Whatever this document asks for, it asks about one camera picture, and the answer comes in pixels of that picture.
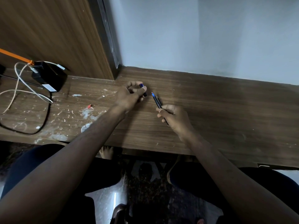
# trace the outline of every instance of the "black power adapter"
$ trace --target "black power adapter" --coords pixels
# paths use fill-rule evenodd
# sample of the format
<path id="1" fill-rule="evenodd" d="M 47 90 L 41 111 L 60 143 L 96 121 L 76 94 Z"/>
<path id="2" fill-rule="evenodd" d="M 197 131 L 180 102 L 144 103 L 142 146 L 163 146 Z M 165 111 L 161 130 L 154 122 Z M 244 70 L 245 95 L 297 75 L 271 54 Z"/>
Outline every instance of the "black power adapter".
<path id="1" fill-rule="evenodd" d="M 35 62 L 31 70 L 32 78 L 50 92 L 60 91 L 67 79 L 67 74 L 65 74 L 61 68 L 43 61 Z"/>

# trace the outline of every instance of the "bare foot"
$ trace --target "bare foot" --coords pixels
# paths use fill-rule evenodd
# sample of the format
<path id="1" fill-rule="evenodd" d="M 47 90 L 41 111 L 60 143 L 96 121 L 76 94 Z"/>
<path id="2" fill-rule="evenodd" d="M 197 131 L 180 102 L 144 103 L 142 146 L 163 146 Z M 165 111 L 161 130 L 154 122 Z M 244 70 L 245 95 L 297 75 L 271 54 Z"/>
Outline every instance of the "bare foot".
<path id="1" fill-rule="evenodd" d="M 99 154 L 103 159 L 112 159 L 113 157 L 113 147 L 103 146 L 99 150 Z"/>

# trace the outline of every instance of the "white wall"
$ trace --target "white wall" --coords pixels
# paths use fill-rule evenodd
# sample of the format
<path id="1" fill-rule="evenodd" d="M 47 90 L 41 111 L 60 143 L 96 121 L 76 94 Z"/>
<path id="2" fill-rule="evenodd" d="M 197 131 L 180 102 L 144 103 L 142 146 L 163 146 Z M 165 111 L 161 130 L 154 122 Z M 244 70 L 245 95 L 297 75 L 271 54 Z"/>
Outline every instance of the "white wall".
<path id="1" fill-rule="evenodd" d="M 105 0 L 124 66 L 299 84 L 299 0 Z"/>

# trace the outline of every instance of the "speckled floor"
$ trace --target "speckled floor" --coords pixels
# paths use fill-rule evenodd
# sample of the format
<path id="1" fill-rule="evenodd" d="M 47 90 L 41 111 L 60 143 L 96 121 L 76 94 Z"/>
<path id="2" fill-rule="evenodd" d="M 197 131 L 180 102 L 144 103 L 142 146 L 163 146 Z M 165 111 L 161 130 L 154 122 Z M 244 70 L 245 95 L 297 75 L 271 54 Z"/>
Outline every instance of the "speckled floor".
<path id="1" fill-rule="evenodd" d="M 25 151 L 36 145 L 1 142 L 0 192 L 11 164 Z M 108 188 L 86 194 L 95 204 L 96 223 L 109 224 L 114 207 L 130 204 L 141 223 L 189 224 L 198 217 L 214 224 L 221 210 L 167 182 L 166 174 L 172 163 L 135 160 L 126 156 L 121 181 Z"/>

